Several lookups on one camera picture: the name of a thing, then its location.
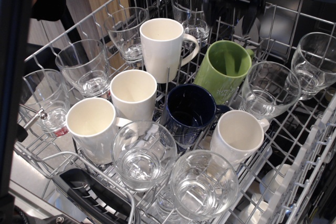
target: green mug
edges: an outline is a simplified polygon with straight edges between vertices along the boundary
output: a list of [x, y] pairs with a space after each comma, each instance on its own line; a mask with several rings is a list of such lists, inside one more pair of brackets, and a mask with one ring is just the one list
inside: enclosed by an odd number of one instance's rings
[[223, 104], [244, 80], [253, 56], [252, 50], [233, 41], [217, 41], [208, 48], [194, 84], [209, 91], [217, 104]]

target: mug rim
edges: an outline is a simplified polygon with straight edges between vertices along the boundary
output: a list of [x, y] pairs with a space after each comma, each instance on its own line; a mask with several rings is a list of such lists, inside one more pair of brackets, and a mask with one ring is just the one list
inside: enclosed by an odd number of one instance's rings
[[292, 106], [294, 103], [296, 103], [296, 102], [298, 101], [298, 99], [299, 99], [299, 98], [301, 97], [301, 95], [302, 95], [302, 88], [301, 88], [300, 80], [299, 80], [299, 78], [296, 76], [296, 74], [295, 74], [291, 69], [287, 68], [286, 66], [284, 66], [284, 65], [282, 65], [282, 64], [280, 64], [280, 63], [277, 63], [277, 62], [274, 62], [274, 61], [267, 61], [267, 60], [265, 60], [265, 61], [257, 62], [256, 64], [254, 64], [253, 66], [251, 66], [250, 69], [249, 69], [248, 72], [247, 72], [246, 79], [245, 79], [245, 81], [246, 81], [246, 85], [248, 85], [248, 89], [253, 93], [253, 95], [256, 97], [257, 100], [261, 100], [261, 98], [260, 98], [258, 95], [255, 94], [254, 90], [250, 88], [250, 83], [248, 82], [248, 80], [249, 80], [249, 74], [252, 72], [252, 70], [253, 70], [256, 66], [258, 66], [258, 65], [262, 65], [262, 64], [266, 64], [266, 63], [268, 63], [268, 64], [270, 64], [270, 63], [271, 63], [271, 64], [275, 64], [275, 65], [277, 65], [277, 66], [279, 66], [279, 67], [281, 67], [281, 68], [286, 69], [286, 70], [288, 71], [288, 73], [291, 73], [292, 76], [296, 79], [296, 81], [297, 81], [297, 85], [298, 85], [298, 90], [299, 90], [299, 93], [298, 93], [298, 95], [296, 96], [297, 99], [294, 99], [294, 100], [293, 100], [292, 102], [290, 102], [289, 104], [276, 104], [276, 105], [273, 105], [274, 107], [278, 107], [278, 108]]
[[[145, 74], [145, 75], [151, 77], [151, 79], [154, 81], [154, 83], [155, 83], [155, 85], [154, 85], [155, 89], [154, 89], [154, 91], [151, 93], [151, 95], [148, 96], [146, 99], [143, 99], [143, 100], [140, 100], [140, 101], [136, 101], [136, 102], [129, 102], [129, 101], [125, 101], [125, 100], [120, 99], [119, 97], [117, 97], [117, 96], [112, 92], [112, 83], [113, 83], [113, 81], [115, 81], [115, 78], [116, 78], [117, 76], [120, 77], [120, 76], [122, 76], [122, 75], [124, 75], [124, 74], [126, 74], [127, 72], [130, 72], [130, 71], [131, 71], [131, 72], [138, 72], [138, 73], [141, 73], [141, 74]], [[129, 70], [120, 72], [119, 74], [117, 74], [116, 76], [114, 76], [114, 77], [112, 78], [112, 80], [111, 80], [111, 82], [110, 82], [110, 92], [111, 92], [111, 96], [113, 96], [114, 98], [116, 98], [116, 99], [117, 99], [118, 101], [120, 101], [120, 102], [127, 103], [127, 104], [138, 104], [138, 103], [142, 103], [142, 102], [144, 102], [144, 101], [147, 101], [147, 100], [151, 99], [151, 98], [153, 97], [153, 95], [155, 95], [156, 92], [157, 92], [157, 86], [158, 86], [158, 85], [157, 85], [157, 81], [156, 81], [156, 79], [153, 77], [153, 75], [151, 75], [151, 74], [148, 73], [147, 71], [140, 70], [140, 69], [129, 69]]]
[[[113, 15], [116, 15], [117, 13], [120, 13], [122, 11], [125, 11], [125, 10], [130, 10], [130, 9], [138, 9], [139, 11], [144, 11], [145, 13], [145, 19], [143, 21], [141, 21], [139, 24], [137, 24], [136, 26], [132, 27], [132, 28], [128, 28], [128, 29], [125, 29], [125, 30], [111, 30], [110, 28], [108, 28], [108, 25], [107, 25], [107, 22], [112, 19]], [[135, 29], [135, 28], [138, 28], [139, 26], [141, 26], [143, 23], [145, 23], [147, 20], [149, 20], [149, 13], [147, 11], [147, 9], [144, 9], [142, 7], [127, 7], [127, 8], [123, 8], [123, 9], [120, 9], [112, 14], [108, 14], [108, 17], [104, 20], [104, 28], [107, 32], [111, 31], [113, 33], [122, 33], [122, 32], [125, 32], [125, 31], [129, 31], [129, 30], [132, 30], [132, 29]]]
[[180, 10], [180, 11], [182, 11], [182, 12], [184, 12], [184, 13], [195, 13], [195, 14], [198, 14], [198, 13], [204, 13], [204, 11], [203, 11], [203, 7], [202, 7], [202, 10], [198, 10], [198, 11], [195, 11], [195, 10], [183, 10], [183, 9], [181, 9], [181, 8], [178, 8], [178, 7], [174, 4], [173, 0], [172, 0], [172, 7], [176, 8], [177, 10]]
[[[332, 35], [330, 35], [330, 34], [321, 33], [321, 32], [312, 32], [312, 33], [308, 33], [308, 34], [305, 34], [305, 35], [300, 39], [300, 41], [299, 41], [299, 43], [298, 43], [298, 47], [297, 47], [297, 49], [300, 51], [300, 55], [301, 55], [301, 57], [303, 57], [303, 58], [306, 60], [306, 62], [308, 63], [308, 65], [313, 66], [314, 68], [316, 68], [317, 66], [313, 65], [312, 63], [310, 63], [310, 61], [308, 61], [308, 60], [306, 59], [306, 57], [304, 56], [304, 54], [302, 54], [301, 44], [302, 44], [302, 42], [303, 42], [307, 37], [309, 37], [309, 36], [311, 36], [311, 35], [315, 35], [315, 34], [319, 34], [319, 35], [324, 35], [324, 36], [331, 37], [331, 38], [336, 42], [336, 37], [334, 37], [334, 36], [332, 36]], [[326, 73], [326, 74], [331, 75], [331, 76], [336, 75], [336, 72], [326, 72], [326, 71], [324, 71], [324, 70], [322, 70], [322, 69], [320, 69], [320, 70], [323, 71], [323, 72]]]
[[[80, 44], [80, 43], [82, 43], [83, 41], [94, 41], [94, 42], [96, 42], [96, 43], [99, 45], [99, 47], [100, 47], [100, 49], [101, 49], [101, 52], [100, 52], [99, 54], [97, 54], [94, 58], [92, 58], [90, 61], [86, 62], [85, 64], [77, 65], [77, 66], [74, 66], [74, 67], [63, 66], [62, 64], [60, 64], [60, 62], [61, 62], [61, 60], [59, 59], [60, 54], [61, 54], [62, 52], [64, 52], [65, 50], [67, 50], [68, 48], [72, 47], [73, 45]], [[102, 43], [102, 42], [100, 42], [100, 41], [98, 41], [98, 40], [96, 40], [96, 39], [83, 39], [83, 40], [77, 41], [77, 42], [75, 42], [75, 43], [71, 43], [71, 44], [67, 45], [65, 48], [63, 48], [63, 49], [61, 50], [61, 52], [59, 52], [59, 53], [57, 54], [57, 56], [56, 56], [56, 58], [55, 58], [55, 64], [56, 64], [56, 66], [59, 68], [60, 71], [61, 71], [62, 69], [70, 70], [70, 69], [81, 68], [81, 67], [84, 67], [84, 66], [90, 64], [90, 63], [93, 62], [94, 60], [96, 60], [101, 54], [103, 54], [104, 57], [106, 58], [106, 52], [105, 52], [105, 49], [104, 49], [104, 46], [103, 46], [103, 43]]]
[[[229, 44], [234, 44], [234, 45], [238, 46], [240, 49], [243, 49], [243, 50], [245, 51], [245, 53], [246, 53], [246, 55], [248, 56], [248, 59], [249, 59], [249, 68], [248, 68], [248, 70], [247, 70], [244, 74], [241, 74], [240, 76], [228, 76], [228, 75], [226, 75], [226, 74], [223, 74], [223, 73], [219, 72], [219, 71], [212, 65], [212, 63], [211, 63], [211, 61], [210, 61], [210, 58], [209, 58], [209, 52], [210, 52], [210, 49], [211, 49], [211, 47], [212, 47], [213, 45], [215, 45], [215, 44], [219, 44], [219, 43], [229, 43]], [[250, 70], [251, 67], [252, 67], [252, 59], [251, 59], [251, 56], [250, 56], [250, 55], [248, 54], [248, 52], [246, 51], [246, 49], [245, 49], [244, 47], [242, 47], [240, 44], [238, 44], [238, 43], [236, 43], [236, 42], [234, 42], [234, 41], [231, 41], [231, 40], [224, 40], [224, 39], [223, 39], [223, 40], [218, 40], [218, 41], [212, 43], [212, 44], [209, 46], [209, 48], [208, 48], [208, 50], [207, 50], [207, 52], [206, 52], [206, 57], [205, 57], [205, 59], [208, 61], [208, 63], [209, 63], [209, 65], [211, 66], [211, 68], [212, 68], [217, 74], [219, 74], [219, 75], [221, 75], [221, 76], [225, 76], [225, 77], [231, 78], [231, 79], [239, 79], [239, 78], [241, 78], [241, 77], [247, 76], [249, 70]]]
[[[168, 22], [173, 22], [173, 23], [176, 23], [180, 29], [181, 29], [181, 32], [179, 33], [178, 36], [172, 38], [172, 39], [153, 39], [153, 38], [150, 38], [148, 36], [146, 36], [145, 34], [143, 34], [142, 32], [142, 29], [145, 25], [149, 24], [149, 23], [152, 23], [152, 22], [158, 22], [158, 20], [165, 20], [165, 21], [168, 21]], [[141, 26], [140, 26], [140, 35], [143, 36], [145, 39], [147, 40], [150, 40], [150, 41], [155, 41], [155, 42], [167, 42], [167, 41], [173, 41], [173, 40], [176, 40], [178, 38], [180, 38], [182, 35], [184, 34], [184, 27], [182, 26], [182, 24], [174, 19], [171, 19], [171, 18], [153, 18], [153, 19], [149, 19], [149, 20], [146, 20]]]
[[[220, 122], [223, 120], [223, 118], [224, 118], [225, 115], [233, 114], [233, 113], [245, 114], [245, 115], [247, 115], [248, 117], [250, 117], [251, 119], [253, 119], [254, 121], [256, 121], [258, 123], [258, 127], [260, 129], [260, 132], [262, 132], [262, 140], [259, 141], [259, 143], [258, 143], [258, 145], [256, 147], [254, 147], [252, 149], [248, 149], [248, 150], [240, 150], [240, 149], [237, 149], [237, 148], [231, 146], [230, 144], [228, 144], [224, 140], [223, 136], [221, 135], [221, 133], [219, 131], [219, 125], [220, 125]], [[246, 111], [243, 111], [243, 110], [230, 110], [230, 111], [224, 113], [223, 115], [221, 115], [221, 117], [219, 118], [219, 120], [217, 122], [215, 130], [218, 132], [218, 135], [220, 136], [221, 142], [224, 142], [225, 145], [229, 146], [235, 152], [239, 152], [239, 153], [254, 152], [254, 151], [258, 150], [262, 146], [262, 144], [264, 143], [264, 139], [265, 139], [264, 129], [263, 129], [262, 125], [260, 124], [259, 120], [255, 116], [253, 116], [252, 114], [250, 114], [250, 113], [248, 113]]]
[[34, 72], [31, 72], [31, 73], [26, 74], [25, 76], [23, 76], [23, 77], [22, 77], [22, 80], [24, 81], [24, 83], [25, 83], [26, 85], [28, 85], [28, 84], [26, 83], [26, 81], [24, 80], [24, 79], [26, 79], [26, 77], [28, 77], [28, 76], [30, 76], [30, 75], [32, 75], [32, 74], [36, 74], [36, 73], [38, 73], [38, 72], [46, 72], [46, 71], [47, 71], [47, 72], [54, 72], [55, 74], [59, 75], [60, 78], [61, 78], [61, 81], [62, 81], [61, 85], [58, 86], [57, 89], [56, 89], [50, 96], [48, 96], [47, 98], [45, 98], [43, 101], [35, 102], [35, 103], [25, 103], [24, 105], [26, 105], [26, 106], [30, 106], [30, 105], [37, 105], [37, 104], [40, 104], [40, 103], [42, 103], [42, 102], [45, 102], [46, 100], [51, 99], [51, 97], [52, 97], [54, 94], [58, 93], [58, 92], [62, 89], [62, 84], [66, 85], [62, 73], [61, 73], [60, 71], [55, 70], [55, 69], [40, 69], [40, 70], [36, 70], [36, 71], [34, 71]]
[[[215, 106], [214, 106], [215, 110], [214, 110], [214, 114], [213, 114], [213, 116], [211, 117], [210, 120], [208, 120], [206, 123], [202, 124], [201, 126], [189, 126], [189, 125], [186, 125], [186, 124], [184, 124], [184, 123], [181, 123], [179, 120], [177, 120], [177, 119], [172, 115], [170, 109], [168, 108], [168, 99], [169, 99], [169, 96], [170, 96], [171, 92], [172, 92], [173, 90], [179, 88], [179, 87], [182, 88], [182, 87], [185, 87], [185, 86], [188, 86], [188, 87], [196, 87], [196, 88], [199, 88], [199, 89], [205, 91], [205, 92], [209, 95], [209, 97], [212, 99], [213, 104], [215, 105]], [[208, 126], [209, 124], [212, 123], [212, 121], [214, 120], [214, 118], [215, 118], [215, 116], [216, 116], [217, 104], [216, 104], [216, 101], [215, 101], [214, 97], [213, 97], [213, 96], [211, 95], [211, 93], [210, 93], [209, 91], [207, 91], [205, 88], [203, 88], [203, 87], [201, 87], [201, 86], [199, 86], [199, 85], [196, 85], [196, 84], [186, 83], [186, 84], [180, 84], [180, 85], [175, 86], [175, 87], [168, 93], [168, 96], [167, 96], [167, 102], [166, 102], [166, 106], [165, 106], [165, 107], [166, 107], [166, 109], [167, 109], [167, 112], [168, 112], [169, 115], [171, 116], [171, 118], [172, 118], [175, 122], [177, 122], [178, 124], [180, 124], [180, 125], [182, 125], [182, 126], [184, 126], [184, 127], [187, 127], [187, 128], [189, 128], [189, 129], [200, 129], [200, 128], [206, 127], [206, 126]]]
[[[92, 100], [103, 101], [103, 102], [108, 103], [109, 105], [111, 105], [111, 108], [112, 108], [112, 110], [113, 110], [113, 114], [114, 114], [114, 115], [113, 115], [113, 118], [112, 118], [111, 122], [108, 124], [108, 126], [107, 126], [104, 130], [100, 131], [99, 133], [95, 133], [95, 134], [91, 134], [91, 135], [82, 135], [82, 134], [78, 134], [78, 133], [74, 132], [73, 130], [71, 130], [70, 127], [69, 127], [69, 124], [68, 124], [68, 117], [69, 117], [69, 114], [70, 114], [70, 112], [73, 110], [73, 108], [77, 106], [77, 104], [81, 104], [81, 103], [88, 102], [88, 101], [92, 101]], [[67, 113], [67, 115], [66, 115], [66, 117], [65, 117], [65, 122], [66, 122], [66, 127], [68, 128], [69, 132], [70, 132], [72, 135], [74, 135], [74, 136], [78, 136], [78, 137], [95, 137], [95, 136], [98, 136], [98, 135], [102, 134], [102, 133], [105, 132], [107, 129], [109, 129], [109, 128], [114, 124], [116, 118], [117, 118], [116, 110], [115, 110], [114, 105], [113, 105], [111, 102], [109, 102], [107, 99], [105, 99], [105, 98], [101, 98], [101, 97], [89, 97], [89, 98], [85, 98], [85, 99], [83, 99], [83, 100], [80, 100], [79, 102], [75, 103], [75, 104], [70, 108], [70, 110], [68, 111], [68, 113]]]

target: drinking glass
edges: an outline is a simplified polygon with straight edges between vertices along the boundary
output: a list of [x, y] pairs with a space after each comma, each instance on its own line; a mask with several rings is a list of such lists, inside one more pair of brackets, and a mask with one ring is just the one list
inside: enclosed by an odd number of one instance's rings
[[324, 33], [304, 35], [294, 52], [292, 71], [302, 88], [300, 100], [309, 100], [336, 82], [336, 38]]
[[115, 170], [134, 191], [146, 191], [161, 183], [176, 158], [173, 136], [156, 122], [131, 122], [121, 128], [112, 141]]
[[239, 109], [259, 120], [281, 115], [301, 96], [297, 76], [284, 65], [272, 61], [253, 65], [241, 90]]
[[57, 55], [55, 63], [84, 98], [110, 98], [110, 65], [100, 41], [85, 39], [75, 42]]
[[148, 19], [147, 10], [130, 7], [109, 15], [104, 21], [104, 27], [121, 57], [134, 67], [141, 64], [140, 26]]
[[202, 0], [172, 0], [174, 19], [184, 27], [184, 32], [194, 36], [204, 47], [209, 38], [210, 27], [205, 21]]
[[36, 124], [50, 137], [68, 133], [66, 115], [70, 109], [68, 90], [63, 76], [53, 69], [41, 69], [23, 77], [19, 112], [21, 117], [31, 119], [43, 109], [46, 119], [39, 118]]
[[238, 193], [233, 167], [209, 150], [182, 155], [173, 168], [170, 183], [176, 212], [189, 221], [209, 220], [223, 214]]

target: glass rim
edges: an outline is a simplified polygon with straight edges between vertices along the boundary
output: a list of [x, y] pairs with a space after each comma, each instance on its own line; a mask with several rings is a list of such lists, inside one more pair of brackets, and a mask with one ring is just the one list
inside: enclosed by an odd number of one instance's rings
[[[73, 66], [73, 67], [68, 67], [68, 66], [63, 66], [62, 64], [60, 64], [59, 61], [60, 60], [60, 54], [64, 51], [66, 51], [67, 49], [73, 47], [74, 45], [79, 45], [81, 44], [82, 42], [86, 42], [86, 41], [94, 41], [95, 43], [97, 43], [99, 45], [99, 48], [101, 49], [101, 52], [99, 54], [97, 54], [94, 58], [92, 58], [90, 61], [84, 63], [84, 64], [81, 64], [79, 66]], [[77, 69], [77, 68], [81, 68], [81, 67], [84, 67], [90, 63], [92, 63], [93, 61], [95, 61], [98, 57], [100, 57], [100, 55], [104, 55], [104, 57], [106, 58], [106, 52], [105, 52], [105, 48], [104, 48], [104, 45], [102, 42], [100, 42], [99, 40], [96, 40], [96, 39], [83, 39], [83, 40], [79, 40], [75, 43], [72, 43], [72, 44], [69, 44], [67, 45], [65, 48], [63, 48], [61, 50], [61, 52], [59, 52], [56, 56], [56, 59], [55, 59], [55, 64], [56, 66], [61, 70], [61, 69], [64, 69], [64, 70], [70, 70], [70, 69]]]
[[[162, 175], [160, 177], [157, 177], [155, 179], [152, 179], [152, 180], [139, 180], [139, 179], [135, 179], [135, 178], [132, 178], [132, 177], [129, 177], [127, 176], [123, 171], [122, 169], [120, 169], [119, 165], [118, 165], [118, 160], [114, 158], [114, 151], [113, 151], [113, 145], [117, 139], [117, 136], [119, 136], [121, 133], [122, 133], [122, 130], [123, 129], [126, 129], [127, 127], [129, 127], [129, 125], [132, 125], [132, 124], [143, 124], [143, 123], [151, 123], [151, 124], [155, 124], [157, 125], [160, 129], [162, 129], [170, 138], [171, 142], [172, 142], [172, 146], [171, 148], [173, 148], [175, 151], [174, 151], [174, 161], [171, 163], [170, 167], [168, 169], [166, 169], [165, 173], [162, 173]], [[173, 169], [174, 165], [175, 165], [175, 161], [176, 161], [176, 158], [177, 158], [177, 146], [176, 146], [176, 141], [173, 137], [173, 135], [169, 132], [169, 130], [164, 127], [163, 125], [161, 125], [160, 123], [157, 123], [157, 122], [154, 122], [154, 121], [144, 121], [144, 120], [137, 120], [137, 121], [132, 121], [132, 122], [129, 122], [128, 124], [125, 124], [123, 127], [121, 127], [118, 132], [116, 133], [116, 135], [112, 138], [112, 141], [111, 141], [111, 157], [112, 157], [112, 162], [114, 164], [114, 167], [117, 171], [117, 173], [119, 174], [119, 176], [123, 176], [127, 179], [127, 181], [130, 181], [130, 183], [156, 183], [156, 181], [160, 181], [162, 178], [166, 177], [169, 172]]]
[[[302, 87], [301, 87], [301, 84], [300, 84], [300, 80], [299, 78], [296, 76], [296, 74], [289, 68], [287, 68], [286, 66], [284, 66], [283, 64], [280, 64], [280, 63], [277, 63], [277, 62], [274, 62], [274, 61], [260, 61], [260, 62], [257, 62], [256, 64], [252, 65], [251, 68], [248, 70], [247, 72], [247, 75], [246, 75], [246, 83], [249, 87], [249, 90], [255, 95], [256, 99], [258, 99], [259, 101], [262, 100], [258, 95], [255, 94], [254, 90], [250, 88], [250, 83], [249, 83], [249, 75], [251, 74], [251, 72], [253, 71], [253, 69], [255, 69], [257, 66], [260, 66], [260, 65], [263, 65], [263, 64], [273, 64], [273, 65], [277, 65], [285, 70], [288, 71], [288, 76], [289, 74], [291, 73], [291, 75], [295, 78], [295, 80], [297, 81], [297, 85], [298, 85], [298, 89], [299, 89], [299, 93], [298, 95], [296, 96], [297, 98], [300, 98], [301, 95], [302, 95]], [[288, 103], [288, 104], [279, 104], [279, 105], [273, 105], [273, 106], [276, 106], [276, 107], [287, 107], [287, 106], [291, 106], [293, 105], [294, 103], [296, 103], [298, 101], [298, 99], [294, 99], [292, 102]]]
[[[55, 69], [48, 69], [48, 68], [46, 68], [46, 69], [39, 69], [39, 70], [36, 70], [36, 71], [34, 71], [34, 72], [31, 72], [31, 73], [29, 73], [29, 74], [26, 74], [25, 76], [23, 76], [22, 77], [22, 80], [24, 81], [24, 83], [26, 84], [26, 85], [28, 85], [28, 83], [26, 82], [26, 78], [28, 77], [28, 76], [31, 76], [31, 75], [33, 75], [33, 74], [36, 74], [36, 73], [39, 73], [39, 72], [53, 72], [53, 73], [55, 73], [55, 74], [57, 74], [60, 78], [61, 78], [61, 84], [65, 84], [65, 80], [64, 80], [64, 77], [63, 77], [63, 75], [61, 74], [61, 72], [60, 71], [57, 71], [57, 70], [55, 70]], [[43, 99], [42, 101], [40, 101], [40, 102], [34, 102], [34, 103], [25, 103], [24, 105], [25, 106], [31, 106], [31, 105], [37, 105], [37, 104], [40, 104], [40, 103], [42, 103], [42, 102], [45, 102], [45, 101], [47, 101], [47, 100], [50, 100], [51, 99], [51, 97], [54, 95], [54, 94], [56, 94], [57, 92], [59, 92], [59, 90], [61, 90], [62, 89], [62, 85], [59, 85], [58, 87], [57, 87], [57, 89], [50, 95], [50, 96], [48, 96], [47, 98], [45, 98], [45, 99]]]
[[[113, 18], [113, 15], [117, 14], [117, 13], [120, 13], [120, 12], [124, 12], [125, 10], [130, 10], [130, 9], [138, 9], [139, 11], [143, 11], [145, 13], [145, 19], [143, 21], [141, 21], [139, 24], [137, 24], [136, 26], [132, 27], [132, 28], [128, 28], [128, 29], [125, 29], [125, 30], [122, 30], [122, 31], [118, 31], [118, 30], [111, 30], [108, 28], [108, 25], [107, 25], [107, 22], [109, 20], [111, 20]], [[123, 33], [125, 31], [130, 31], [132, 29], [136, 29], [138, 27], [140, 27], [143, 23], [145, 23], [147, 20], [149, 20], [149, 13], [147, 11], [147, 9], [144, 9], [142, 7], [127, 7], [127, 8], [123, 8], [123, 9], [120, 9], [112, 14], [108, 14], [109, 16], [104, 20], [104, 28], [107, 32], [111, 31], [113, 33]]]
[[[299, 41], [299, 43], [298, 43], [297, 50], [299, 50], [300, 52], [303, 52], [303, 50], [302, 50], [302, 48], [301, 48], [301, 44], [302, 44], [302, 42], [303, 42], [306, 38], [308, 38], [308, 37], [310, 37], [310, 36], [312, 36], [312, 35], [323, 35], [323, 36], [328, 36], [329, 38], [332, 38], [332, 40], [335, 40], [335, 42], [336, 42], [336, 37], [334, 37], [334, 36], [332, 36], [332, 35], [330, 35], [330, 34], [322, 33], [322, 32], [319, 32], [319, 31], [315, 31], [315, 32], [312, 32], [312, 33], [305, 34], [305, 35], [300, 39], [300, 41]], [[305, 57], [303, 54], [300, 54], [300, 56], [303, 57], [303, 58], [306, 60], [306, 62], [307, 62], [310, 66], [313, 66], [313, 67], [315, 67], [315, 68], [317, 67], [317, 66], [313, 65], [312, 63], [310, 63], [310, 62], [306, 59], [306, 57]], [[320, 70], [322, 70], [323, 72], [325, 72], [325, 73], [327, 73], [327, 74], [329, 74], [329, 75], [331, 75], [331, 76], [336, 75], [336, 72], [326, 72], [326, 71], [323, 70], [323, 69], [320, 69]]]
[[203, 10], [197, 10], [197, 11], [196, 10], [183, 10], [183, 9], [181, 9], [181, 8], [179, 8], [175, 5], [174, 0], [171, 0], [171, 2], [172, 2], [172, 7], [176, 8], [177, 10], [180, 10], [184, 13], [196, 13], [196, 14], [204, 13]]
[[231, 204], [229, 206], [227, 206], [226, 208], [224, 208], [222, 211], [219, 211], [218, 213], [216, 214], [213, 214], [213, 215], [201, 215], [201, 214], [197, 214], [197, 213], [194, 213], [192, 211], [190, 211], [190, 209], [188, 209], [187, 207], [185, 207], [182, 202], [180, 201], [180, 199], [176, 196], [176, 191], [175, 191], [175, 188], [174, 188], [174, 174], [176, 172], [176, 170], [178, 170], [178, 167], [177, 165], [182, 162], [182, 160], [187, 160], [188, 157], [190, 157], [191, 155], [193, 155], [194, 153], [204, 153], [204, 154], [211, 154], [211, 155], [215, 155], [217, 156], [218, 158], [220, 158], [222, 161], [224, 161], [227, 165], [228, 165], [228, 168], [231, 170], [231, 172], [234, 174], [234, 182], [235, 184], [237, 185], [236, 187], [236, 190], [235, 190], [235, 196], [234, 198], [236, 198], [237, 194], [238, 194], [238, 189], [239, 189], [239, 181], [238, 181], [238, 177], [236, 175], [236, 171], [235, 169], [233, 168], [232, 164], [230, 164], [230, 162], [225, 158], [223, 157], [222, 155], [216, 153], [216, 152], [213, 152], [213, 151], [210, 151], [210, 150], [192, 150], [192, 151], [189, 151], [187, 153], [185, 153], [184, 155], [180, 156], [177, 161], [175, 162], [174, 164], [174, 167], [173, 167], [173, 170], [171, 172], [171, 189], [172, 189], [172, 196], [173, 198], [175, 198], [179, 204], [181, 205], [181, 207], [191, 213], [192, 215], [194, 216], [198, 216], [198, 217], [201, 217], [201, 218], [214, 218], [215, 216], [218, 216], [218, 215], [221, 215], [223, 214], [225, 211], [227, 211], [231, 206], [232, 206], [232, 203], [233, 201], [231, 202]]
[[[243, 74], [241, 74], [240, 76], [228, 76], [228, 75], [226, 75], [226, 74], [223, 74], [223, 73], [221, 73], [221, 72], [219, 72], [214, 66], [213, 66], [213, 64], [211, 63], [211, 61], [210, 61], [210, 58], [209, 58], [209, 54], [210, 54], [210, 49], [211, 49], [211, 47], [213, 46], [213, 45], [215, 45], [215, 44], [220, 44], [220, 43], [231, 43], [231, 44], [234, 44], [234, 45], [237, 45], [240, 49], [243, 49], [245, 52], [246, 52], [246, 54], [248, 55], [248, 58], [250, 59], [250, 67], [249, 67], [249, 69], [245, 72], [245, 73], [243, 73]], [[248, 52], [246, 51], [246, 49], [244, 48], [244, 47], [242, 47], [240, 44], [238, 44], [238, 43], [236, 43], [236, 42], [234, 42], [234, 41], [231, 41], [231, 40], [218, 40], [218, 41], [216, 41], [216, 42], [214, 42], [214, 43], [212, 43], [209, 47], [208, 47], [208, 50], [207, 50], [207, 52], [205, 53], [205, 54], [207, 54], [207, 57], [204, 57], [205, 59], [207, 59], [208, 61], [209, 61], [209, 65], [211, 66], [211, 68], [217, 73], [217, 74], [220, 74], [220, 75], [222, 75], [222, 76], [225, 76], [225, 77], [228, 77], [228, 78], [231, 78], [231, 79], [239, 79], [239, 78], [241, 78], [241, 77], [244, 77], [244, 76], [247, 76], [248, 75], [248, 72], [249, 72], [249, 70], [252, 68], [252, 59], [251, 59], [251, 56], [248, 54]]]

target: coffee cup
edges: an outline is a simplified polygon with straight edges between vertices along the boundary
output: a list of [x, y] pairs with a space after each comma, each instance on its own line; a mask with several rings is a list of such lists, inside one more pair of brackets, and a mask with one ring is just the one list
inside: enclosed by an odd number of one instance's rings
[[169, 18], [147, 20], [140, 27], [140, 37], [146, 71], [158, 83], [166, 83], [176, 77], [183, 41], [193, 42], [195, 49], [182, 59], [181, 66], [195, 58], [199, 51], [197, 39], [185, 34], [182, 24]]
[[194, 84], [202, 86], [223, 104], [237, 91], [250, 67], [254, 52], [241, 45], [220, 40], [212, 43], [196, 74]]
[[201, 86], [182, 84], [168, 93], [160, 124], [173, 135], [178, 151], [183, 151], [212, 126], [216, 114], [229, 110], [225, 105], [216, 105], [212, 95]]
[[120, 117], [131, 121], [151, 121], [157, 83], [148, 72], [138, 69], [123, 71], [110, 84], [112, 103]]
[[223, 114], [216, 125], [210, 142], [210, 150], [227, 159], [234, 169], [255, 153], [264, 141], [269, 123], [262, 124], [253, 115], [231, 110]]
[[130, 120], [118, 118], [111, 102], [86, 98], [76, 103], [66, 116], [66, 125], [84, 154], [95, 164], [112, 162], [111, 144], [119, 127]]

